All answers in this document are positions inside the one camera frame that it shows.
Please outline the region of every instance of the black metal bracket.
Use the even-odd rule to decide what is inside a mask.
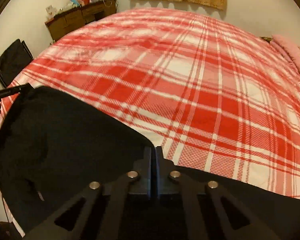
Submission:
[[[151,187],[156,187],[156,194],[151,194]],[[25,240],[77,240],[87,224],[91,210],[101,195],[109,196],[109,201],[102,214],[96,240],[116,240],[122,222],[127,196],[134,196],[142,201],[156,199],[157,202],[167,200],[172,195],[181,194],[185,214],[187,235],[189,240],[210,240],[209,229],[202,214],[199,195],[204,195],[215,211],[215,216],[225,240],[279,240],[278,236],[260,221],[239,200],[233,197],[218,182],[199,183],[186,174],[178,171],[172,161],[163,158],[161,147],[155,153],[150,148],[144,151],[143,160],[134,163],[134,170],[121,175],[116,181],[101,185],[92,182],[81,193],[69,200],[45,222],[34,228],[24,237]],[[76,203],[82,202],[82,208],[71,228],[58,226],[60,217]],[[232,224],[228,205],[245,218],[243,226]]]

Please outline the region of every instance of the wooden dresser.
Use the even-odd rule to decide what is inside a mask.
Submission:
[[[116,0],[100,1],[82,7],[73,8],[58,14],[46,26],[53,40],[57,41],[64,35],[85,26],[93,21],[115,14]]]

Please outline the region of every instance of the black fabric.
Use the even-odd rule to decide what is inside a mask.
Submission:
[[[152,144],[93,106],[40,87],[17,98],[0,131],[0,189],[28,232],[91,181],[130,171],[145,146]]]
[[[37,88],[17,98],[0,131],[0,188],[27,233],[91,181],[110,182],[131,170],[145,146],[153,149],[144,136],[94,107]],[[300,240],[300,200],[203,171],[178,170],[201,182],[218,181],[280,239]],[[211,213],[203,213],[209,224]],[[149,226],[154,220],[156,229]],[[184,225],[181,204],[133,203],[125,210],[120,239],[180,239]]]
[[[0,57],[0,78],[5,86],[32,62],[30,52],[19,39],[14,41]]]

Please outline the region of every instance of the bed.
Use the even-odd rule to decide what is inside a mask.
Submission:
[[[300,74],[235,26],[125,11],[66,35],[11,85],[27,82],[93,105],[175,164],[300,199]],[[1,122],[15,98],[3,99]]]

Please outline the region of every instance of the pink pillow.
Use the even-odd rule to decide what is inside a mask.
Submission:
[[[300,48],[293,41],[281,35],[272,35],[274,41],[289,55],[300,73]]]
[[[284,51],[283,48],[280,47],[278,43],[276,43],[274,40],[270,41],[270,45],[274,47],[289,63],[292,62],[292,59],[290,56]]]

